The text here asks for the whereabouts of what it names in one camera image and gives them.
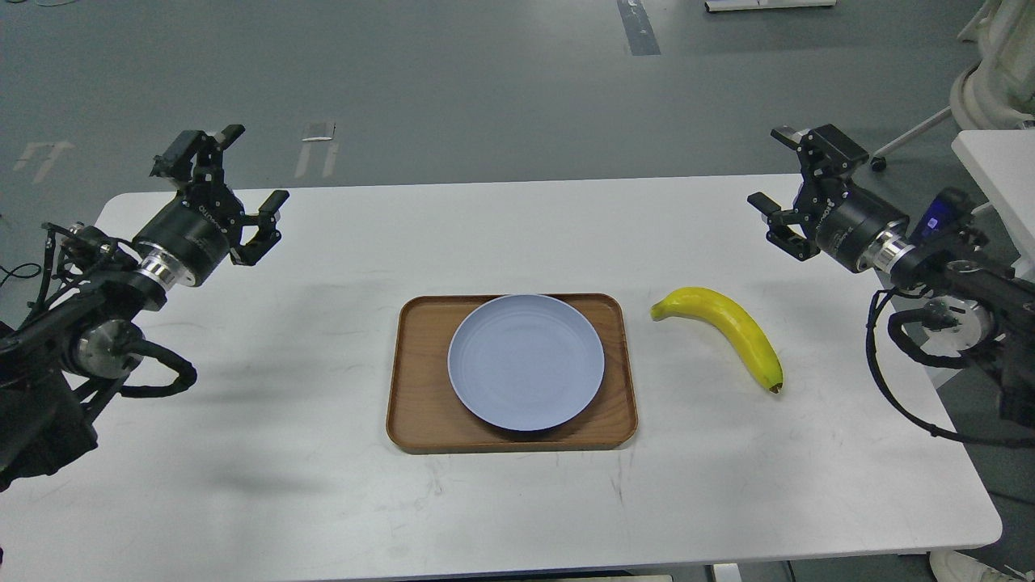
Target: yellow banana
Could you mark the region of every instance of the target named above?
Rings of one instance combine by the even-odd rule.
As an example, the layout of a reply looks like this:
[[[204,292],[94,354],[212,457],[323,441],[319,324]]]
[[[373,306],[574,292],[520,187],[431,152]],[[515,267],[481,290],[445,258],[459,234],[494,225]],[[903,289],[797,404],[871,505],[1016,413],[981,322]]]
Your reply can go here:
[[[719,331],[740,354],[762,387],[777,394],[783,387],[783,369],[759,324],[736,301],[704,287],[676,289],[650,309],[654,321],[669,316],[703,319]]]

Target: brown tray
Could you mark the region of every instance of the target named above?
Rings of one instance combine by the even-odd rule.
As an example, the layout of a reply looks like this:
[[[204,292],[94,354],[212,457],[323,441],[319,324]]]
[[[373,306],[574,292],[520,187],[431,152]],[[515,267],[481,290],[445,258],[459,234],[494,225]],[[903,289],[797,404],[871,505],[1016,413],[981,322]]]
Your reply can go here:
[[[618,302],[601,294],[551,295],[579,310],[603,344],[603,380],[574,418],[544,431],[501,429],[475,416],[453,392],[449,342],[464,318],[499,295],[416,297],[403,307],[388,398],[388,436],[412,454],[614,448],[637,431],[637,404]]]

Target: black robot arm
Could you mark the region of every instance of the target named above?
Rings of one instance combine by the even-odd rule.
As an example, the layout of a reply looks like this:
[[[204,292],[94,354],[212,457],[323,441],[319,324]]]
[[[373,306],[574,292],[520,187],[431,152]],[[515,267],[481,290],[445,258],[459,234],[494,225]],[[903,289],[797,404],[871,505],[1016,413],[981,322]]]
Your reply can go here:
[[[223,151],[243,132],[241,125],[215,136],[183,132],[156,156],[152,175],[169,178],[176,196],[131,243],[95,227],[43,225],[39,296],[17,330],[0,328],[0,491],[18,477],[54,474],[95,448],[93,421],[116,395],[167,397],[195,383],[190,362],[148,342],[131,320],[159,310],[177,283],[201,285],[228,254],[254,265],[280,239],[277,210],[288,193],[273,192],[257,214],[245,214],[224,182]],[[241,244],[244,226],[258,229]],[[63,285],[49,295],[52,279]],[[145,357],[176,379],[125,385]],[[66,374],[85,381],[72,388]]]
[[[772,136],[797,152],[802,185],[790,209],[763,193],[748,197],[766,217],[767,239],[798,260],[822,251],[852,272],[877,268],[895,288],[921,292],[922,308],[889,321],[896,345],[926,366],[982,370],[1001,388],[1000,416],[1035,427],[1035,285],[981,253],[987,238],[971,225],[968,197],[942,191],[907,235],[909,216],[852,180],[869,154],[839,129],[777,127]],[[907,323],[959,355],[925,353]]]

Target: white table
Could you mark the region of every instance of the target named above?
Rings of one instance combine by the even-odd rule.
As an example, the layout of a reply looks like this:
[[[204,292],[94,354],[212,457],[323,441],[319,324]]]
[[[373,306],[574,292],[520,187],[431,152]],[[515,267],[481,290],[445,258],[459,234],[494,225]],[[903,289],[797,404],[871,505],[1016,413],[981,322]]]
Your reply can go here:
[[[4,580],[434,577],[977,547],[1001,522],[963,446],[866,371],[873,274],[765,241],[745,202],[795,175],[306,188],[255,268],[138,318],[197,366],[116,400],[100,447],[0,496]],[[254,209],[268,191],[238,192]],[[130,237],[169,200],[128,194]],[[766,329],[758,386],[718,331],[649,307],[712,287]],[[400,309],[434,294],[600,292],[625,316],[640,428],[616,450],[411,456],[384,421]],[[906,406],[950,426],[883,341]],[[136,383],[168,379],[143,367]]]
[[[1035,278],[1035,130],[960,132],[952,149],[999,212],[1021,253],[1017,275]]]

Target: plate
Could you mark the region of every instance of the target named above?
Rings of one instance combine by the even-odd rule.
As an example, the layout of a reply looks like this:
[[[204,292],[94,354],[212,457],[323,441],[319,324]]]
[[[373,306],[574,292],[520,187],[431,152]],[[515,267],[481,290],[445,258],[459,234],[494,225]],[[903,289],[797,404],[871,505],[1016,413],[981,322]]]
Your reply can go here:
[[[596,396],[603,346],[564,301],[505,295],[461,322],[447,365],[453,390],[476,416],[503,429],[540,431],[570,420]]]

